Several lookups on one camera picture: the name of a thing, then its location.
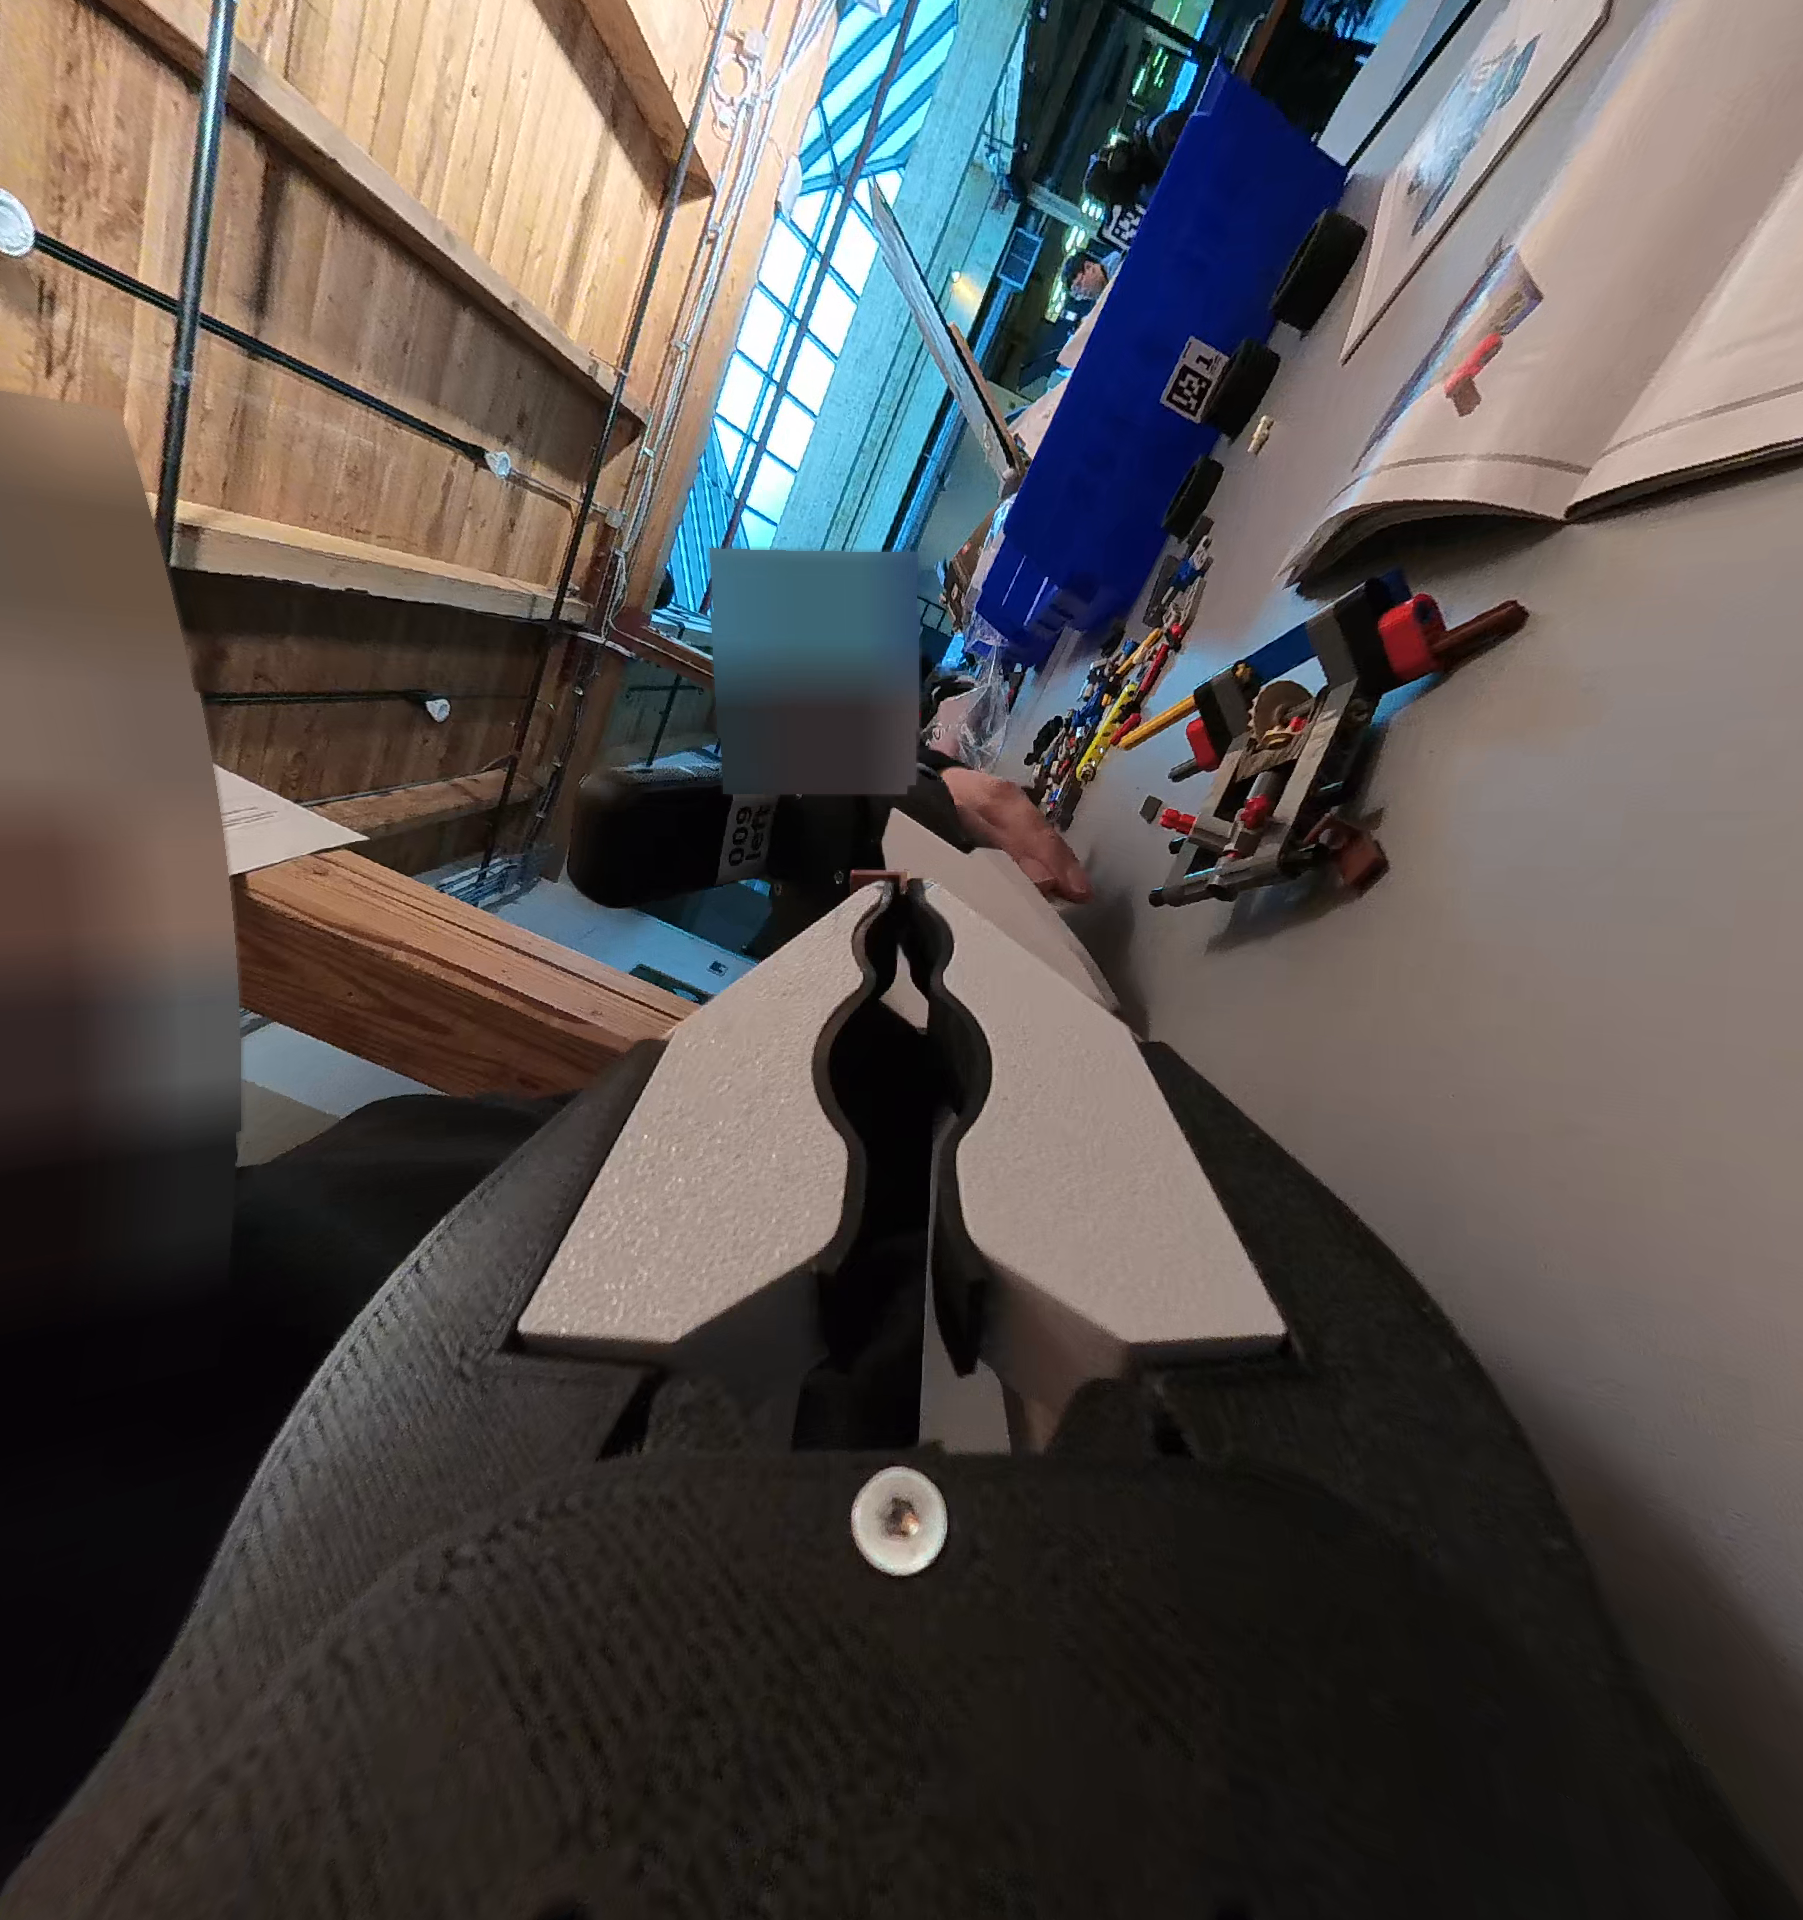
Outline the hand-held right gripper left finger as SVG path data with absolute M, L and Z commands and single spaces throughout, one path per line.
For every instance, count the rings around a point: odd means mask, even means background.
M 899 897 L 854 889 L 673 1032 L 519 1318 L 529 1352 L 713 1380 L 791 1435 L 867 1187 L 830 1056 L 894 970 L 868 944 Z

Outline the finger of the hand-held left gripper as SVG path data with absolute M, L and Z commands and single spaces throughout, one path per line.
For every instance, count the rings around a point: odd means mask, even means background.
M 889 870 L 924 885 L 940 922 L 903 938 L 889 1004 L 926 1015 L 923 984 L 983 1027 L 1125 1027 L 1117 996 L 1051 899 L 1006 852 L 959 852 L 896 812 L 884 831 Z

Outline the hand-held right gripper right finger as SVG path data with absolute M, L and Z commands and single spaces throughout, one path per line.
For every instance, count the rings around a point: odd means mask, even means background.
M 1006 1446 L 1096 1381 L 1262 1360 L 1290 1336 L 1104 978 L 1055 915 L 1037 946 L 938 881 L 903 937 L 954 1108 L 933 1155 L 933 1298 Z

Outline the pile of lego pieces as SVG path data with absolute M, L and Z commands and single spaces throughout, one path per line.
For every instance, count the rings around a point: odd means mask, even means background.
M 1144 623 L 1116 629 L 1082 672 L 1071 700 L 1032 735 L 1023 757 L 1028 793 L 1052 826 L 1071 822 L 1082 789 L 1146 718 L 1154 687 L 1184 650 L 1211 570 L 1206 520 L 1164 556 L 1142 604 Z

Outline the lego chassis assembly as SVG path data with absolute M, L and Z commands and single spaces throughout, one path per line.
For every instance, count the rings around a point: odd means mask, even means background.
M 1154 826 L 1172 865 L 1148 903 L 1235 903 L 1308 876 L 1368 892 L 1390 868 L 1357 806 L 1384 698 L 1442 678 L 1528 617 L 1524 602 L 1506 598 L 1450 622 L 1429 591 L 1390 570 L 1204 679 L 1167 778 L 1206 774 L 1211 787 L 1199 807 L 1161 800 Z

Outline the person's left hand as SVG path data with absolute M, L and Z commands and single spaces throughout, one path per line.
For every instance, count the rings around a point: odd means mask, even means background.
M 946 768 L 938 778 L 961 835 L 975 847 L 1008 853 L 1049 899 L 1065 903 L 1091 899 L 1091 881 L 1082 859 L 1023 787 L 1008 776 L 961 764 Z

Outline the thick wooden board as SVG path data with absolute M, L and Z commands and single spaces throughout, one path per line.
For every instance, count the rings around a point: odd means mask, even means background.
M 230 881 L 244 1012 L 437 1093 L 597 1083 L 693 1006 L 356 852 Z

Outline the printed paper sheet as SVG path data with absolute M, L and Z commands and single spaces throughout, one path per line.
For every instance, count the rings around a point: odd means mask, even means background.
M 365 841 L 363 832 L 222 767 L 214 767 L 214 776 L 230 879 Z

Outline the blue storage bin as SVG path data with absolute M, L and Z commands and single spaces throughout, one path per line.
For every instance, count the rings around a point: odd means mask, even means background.
M 1227 360 L 1275 296 L 1346 171 L 1260 92 L 1215 75 L 1193 105 L 977 587 L 968 639 L 1042 666 L 1065 632 L 1127 613 L 1189 472 L 1220 439 Z

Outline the leaning display board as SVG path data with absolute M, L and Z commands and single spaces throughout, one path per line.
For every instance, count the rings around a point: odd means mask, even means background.
M 914 251 L 881 184 L 868 180 L 868 218 L 889 276 L 914 320 L 916 333 L 943 384 L 956 398 L 961 420 L 983 447 L 986 465 L 1006 483 L 1016 483 L 1028 465 L 1009 421 L 984 383 L 980 365 L 961 333 L 943 315 L 937 294 L 914 260 Z

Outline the loose printed sheet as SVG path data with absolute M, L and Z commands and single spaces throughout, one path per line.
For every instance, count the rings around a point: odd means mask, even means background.
M 1384 183 L 1343 361 L 1603 28 L 1610 10 L 1610 2 L 1511 2 L 1496 12 Z

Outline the open instruction booklet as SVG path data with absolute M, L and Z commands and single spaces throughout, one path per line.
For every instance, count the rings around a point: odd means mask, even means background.
M 1490 331 L 1462 420 L 1442 383 Z M 1571 522 L 1796 450 L 1803 2 L 1658 3 L 1284 574 L 1409 517 Z

